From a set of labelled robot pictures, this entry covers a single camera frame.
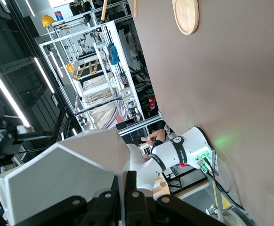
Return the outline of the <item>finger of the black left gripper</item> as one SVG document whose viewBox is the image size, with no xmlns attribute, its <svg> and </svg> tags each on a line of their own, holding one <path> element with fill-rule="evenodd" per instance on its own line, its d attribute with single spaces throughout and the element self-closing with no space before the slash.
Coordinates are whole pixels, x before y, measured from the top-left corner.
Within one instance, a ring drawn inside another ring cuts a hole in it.
<svg viewBox="0 0 274 226">
<path fill-rule="evenodd" d="M 32 141 L 53 136 L 53 131 L 34 130 L 34 128 L 25 125 L 9 126 L 8 136 L 13 138 L 13 144 L 21 144 L 24 141 Z"/>
</svg>

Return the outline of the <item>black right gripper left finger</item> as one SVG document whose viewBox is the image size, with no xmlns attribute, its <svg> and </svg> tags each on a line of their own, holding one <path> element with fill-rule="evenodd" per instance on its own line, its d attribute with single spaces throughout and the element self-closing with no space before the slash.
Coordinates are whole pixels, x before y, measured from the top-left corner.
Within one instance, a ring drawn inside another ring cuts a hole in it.
<svg viewBox="0 0 274 226">
<path fill-rule="evenodd" d="M 91 201 L 71 196 L 17 223 L 18 226 L 115 226 L 119 219 L 118 179 L 114 177 L 110 190 Z"/>
</svg>

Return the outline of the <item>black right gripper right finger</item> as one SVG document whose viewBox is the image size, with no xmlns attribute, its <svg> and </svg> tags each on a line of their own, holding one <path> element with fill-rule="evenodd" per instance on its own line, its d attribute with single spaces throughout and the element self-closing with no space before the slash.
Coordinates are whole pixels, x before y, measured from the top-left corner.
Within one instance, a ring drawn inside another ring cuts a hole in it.
<svg viewBox="0 0 274 226">
<path fill-rule="evenodd" d="M 125 187 L 127 226 L 223 226 L 224 224 L 173 195 L 157 200 L 137 189 L 137 172 L 128 171 Z"/>
</svg>

